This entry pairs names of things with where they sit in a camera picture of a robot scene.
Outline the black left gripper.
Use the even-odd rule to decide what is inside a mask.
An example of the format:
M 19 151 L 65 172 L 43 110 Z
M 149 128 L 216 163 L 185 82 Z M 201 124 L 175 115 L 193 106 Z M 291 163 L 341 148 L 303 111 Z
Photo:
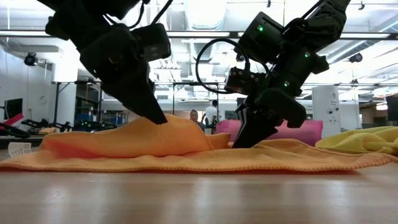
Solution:
M 79 33 L 80 62 L 101 88 L 135 114 L 155 124 L 167 122 L 149 78 L 155 60 L 155 25 L 131 30 L 123 24 L 94 26 Z

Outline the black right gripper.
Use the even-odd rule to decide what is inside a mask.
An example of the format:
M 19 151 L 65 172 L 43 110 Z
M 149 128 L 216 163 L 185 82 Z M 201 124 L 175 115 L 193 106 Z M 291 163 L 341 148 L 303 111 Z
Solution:
M 295 100 L 303 82 L 292 74 L 269 72 L 259 87 L 254 104 L 263 108 L 238 105 L 235 113 L 240 126 L 233 148 L 250 148 L 278 132 L 287 121 L 288 128 L 299 128 L 306 120 L 306 109 Z

